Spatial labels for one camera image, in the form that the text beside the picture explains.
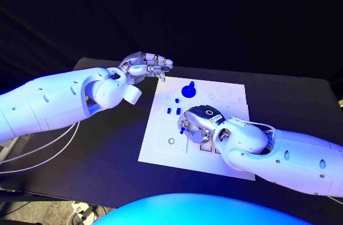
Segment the black background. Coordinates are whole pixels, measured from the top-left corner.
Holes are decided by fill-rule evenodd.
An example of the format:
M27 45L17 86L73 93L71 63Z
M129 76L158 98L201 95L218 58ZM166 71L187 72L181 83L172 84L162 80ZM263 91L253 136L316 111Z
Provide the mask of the black background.
M322 78L341 94L341 0L0 0L0 91L135 51Z

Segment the robotic hand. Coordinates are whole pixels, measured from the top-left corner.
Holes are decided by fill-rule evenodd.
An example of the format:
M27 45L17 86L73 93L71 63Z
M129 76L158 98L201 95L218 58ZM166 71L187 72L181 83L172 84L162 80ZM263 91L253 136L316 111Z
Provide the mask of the robotic hand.
M253 124L269 127L262 131ZM275 129L210 106L191 107L177 122L191 142L211 140L226 164L302 193L343 197L343 147L309 135Z
M115 107L122 99L135 104L141 91L132 84L145 76L164 82L171 68L171 60L136 52L117 67L94 67L28 81L0 95L0 142L71 125Z

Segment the white paper sheet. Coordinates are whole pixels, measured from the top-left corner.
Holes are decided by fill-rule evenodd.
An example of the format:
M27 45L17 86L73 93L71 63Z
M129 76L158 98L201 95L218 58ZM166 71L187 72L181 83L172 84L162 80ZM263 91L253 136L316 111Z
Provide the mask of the white paper sheet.
M195 95L187 99L179 91L191 81ZM156 84L138 161L254 180L252 173L236 171L227 166L210 142L200 146L179 134L178 117L190 107L198 105L210 105L224 118L236 116L249 120L243 85L165 77L165 82L158 81Z

